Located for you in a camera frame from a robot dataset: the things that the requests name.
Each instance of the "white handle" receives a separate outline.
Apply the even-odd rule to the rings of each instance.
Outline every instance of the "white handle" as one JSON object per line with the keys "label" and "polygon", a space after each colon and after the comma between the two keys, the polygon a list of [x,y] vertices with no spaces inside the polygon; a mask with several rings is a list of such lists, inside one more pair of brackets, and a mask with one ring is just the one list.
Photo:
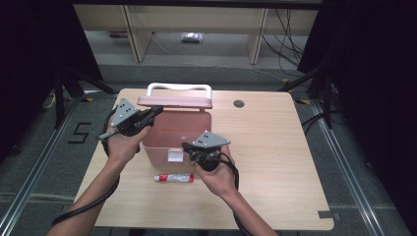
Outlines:
{"label": "white handle", "polygon": [[152,90],[155,88],[174,89],[174,90],[204,89],[206,91],[206,98],[211,99],[211,87],[208,85],[152,83],[148,85],[147,96],[150,96],[150,94],[152,93]]}

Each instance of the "toothpaste tube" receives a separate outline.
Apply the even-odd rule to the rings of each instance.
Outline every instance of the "toothpaste tube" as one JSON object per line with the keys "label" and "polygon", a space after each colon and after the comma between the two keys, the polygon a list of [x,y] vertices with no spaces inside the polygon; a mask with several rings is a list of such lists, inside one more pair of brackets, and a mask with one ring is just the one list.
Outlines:
{"label": "toothpaste tube", "polygon": [[160,174],[154,176],[156,182],[166,183],[188,183],[194,182],[193,173],[178,173],[178,174]]}

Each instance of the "wrist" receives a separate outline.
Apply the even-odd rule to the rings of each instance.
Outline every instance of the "wrist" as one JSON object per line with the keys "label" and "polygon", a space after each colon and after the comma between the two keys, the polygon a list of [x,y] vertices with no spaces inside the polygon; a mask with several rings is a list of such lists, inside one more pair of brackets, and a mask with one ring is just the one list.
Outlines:
{"label": "wrist", "polygon": [[125,168],[126,164],[126,162],[121,161],[119,158],[109,157],[105,164],[105,168],[111,172],[116,172],[120,174],[122,170]]}
{"label": "wrist", "polygon": [[236,190],[233,189],[223,195],[220,196],[228,205],[231,203],[236,202],[240,198],[242,198],[242,195]]}

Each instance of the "gray floor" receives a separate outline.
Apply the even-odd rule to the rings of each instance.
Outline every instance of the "gray floor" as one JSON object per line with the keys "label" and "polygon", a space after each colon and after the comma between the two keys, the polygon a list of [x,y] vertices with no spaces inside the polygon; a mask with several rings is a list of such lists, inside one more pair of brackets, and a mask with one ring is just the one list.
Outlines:
{"label": "gray floor", "polygon": [[[145,88],[159,82],[210,82],[213,89],[276,90],[283,80],[294,81],[301,75],[295,66],[279,60],[263,43],[257,65],[249,63],[244,35],[205,34],[202,43],[182,43],[180,33],[156,33],[150,42],[145,60],[135,63],[129,41],[111,38],[107,32],[86,32],[104,80],[115,89]],[[294,37],[303,48],[307,38]],[[269,43],[279,49],[273,36]],[[282,51],[296,60],[291,50]],[[95,89],[83,84],[85,89]],[[294,99],[306,99],[302,85],[291,94]],[[94,152],[94,136],[100,132],[105,115],[115,101],[114,96],[96,95],[91,102],[81,102],[65,127],[53,154],[24,207],[11,235],[44,235],[51,220],[71,204]],[[300,122],[314,116],[312,105],[295,104]],[[410,235],[390,201],[384,187],[372,169],[366,167],[362,153],[349,127],[340,114],[332,115],[333,132],[342,147],[346,159],[357,178],[364,195],[370,202],[386,235]],[[5,212],[16,193],[27,180],[43,147],[53,132],[55,114],[53,106],[38,114],[31,129],[20,141],[20,154],[11,154],[0,165],[0,209]],[[81,145],[74,131],[89,133]],[[319,123],[314,124],[306,135],[329,207],[334,215],[335,226],[329,232],[283,231],[282,235],[373,235],[351,195],[334,154]],[[94,228],[92,235],[127,236],[129,229]]]}

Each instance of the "metal rail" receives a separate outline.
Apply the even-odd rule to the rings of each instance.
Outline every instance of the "metal rail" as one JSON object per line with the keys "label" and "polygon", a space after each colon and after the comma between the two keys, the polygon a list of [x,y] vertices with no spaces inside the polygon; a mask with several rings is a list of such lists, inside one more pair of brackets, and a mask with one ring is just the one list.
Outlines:
{"label": "metal rail", "polygon": [[34,187],[36,186],[36,183],[40,179],[43,170],[49,162],[52,152],[55,150],[59,139],[65,131],[65,128],[68,124],[68,121],[70,120],[71,115],[77,108],[78,104],[80,104],[80,101],[81,99],[79,97],[73,97],[67,108],[67,115],[61,122],[61,125],[52,132],[48,142],[43,148],[42,153],[40,154],[32,170],[30,171],[30,174],[25,180],[24,185],[22,186],[18,194],[15,196],[6,213],[3,214],[0,222],[0,232],[2,236],[10,235],[13,228],[15,227],[20,215],[22,214],[28,202],[28,199],[30,198],[30,194],[32,193]]}
{"label": "metal rail", "polygon": [[[320,105],[312,100],[312,107],[315,115],[323,113]],[[338,167],[342,173],[342,176],[346,182],[347,187],[349,188],[350,194],[352,195],[353,200],[355,201],[356,206],[359,209],[359,212],[362,215],[362,218],[365,222],[365,225],[368,228],[370,235],[375,236],[384,236],[384,232],[380,221],[377,218],[370,202],[368,201],[365,193],[363,192],[352,168],[350,167],[349,162],[346,159],[346,156],[343,153],[332,129],[328,128],[328,125],[324,119],[320,119],[320,127],[325,135],[328,145],[333,153],[334,159],[337,162]]]}

